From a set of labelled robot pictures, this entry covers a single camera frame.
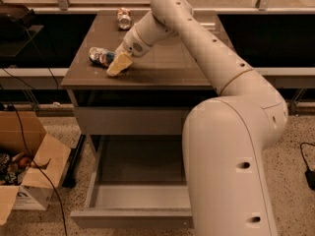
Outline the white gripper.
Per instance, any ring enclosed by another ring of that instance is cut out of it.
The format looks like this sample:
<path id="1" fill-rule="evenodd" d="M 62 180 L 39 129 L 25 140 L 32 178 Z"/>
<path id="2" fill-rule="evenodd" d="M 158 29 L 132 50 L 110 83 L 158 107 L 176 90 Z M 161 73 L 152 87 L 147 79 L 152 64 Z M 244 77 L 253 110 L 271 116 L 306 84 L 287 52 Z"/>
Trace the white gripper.
<path id="1" fill-rule="evenodd" d="M 115 52 L 119 53 L 110 63 L 107 74 L 111 77 L 117 76 L 120 72 L 132 65 L 134 57 L 145 56 L 152 48 L 146 44 L 137 34 L 136 28 L 132 27 L 123 37 L 121 44 Z"/>

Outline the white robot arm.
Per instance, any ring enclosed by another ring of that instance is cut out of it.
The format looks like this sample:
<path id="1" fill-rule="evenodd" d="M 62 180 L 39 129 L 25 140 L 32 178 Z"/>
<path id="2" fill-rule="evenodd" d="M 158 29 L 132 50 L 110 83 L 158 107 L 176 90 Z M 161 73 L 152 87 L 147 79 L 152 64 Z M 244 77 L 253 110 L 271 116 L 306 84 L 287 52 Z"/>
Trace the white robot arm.
<path id="1" fill-rule="evenodd" d="M 183 161 L 196 236 L 278 236 L 262 152 L 284 132 L 287 106 L 248 63 L 202 27 L 185 0 L 151 0 L 125 35 L 108 75 L 177 33 L 217 97 L 188 114 Z"/>

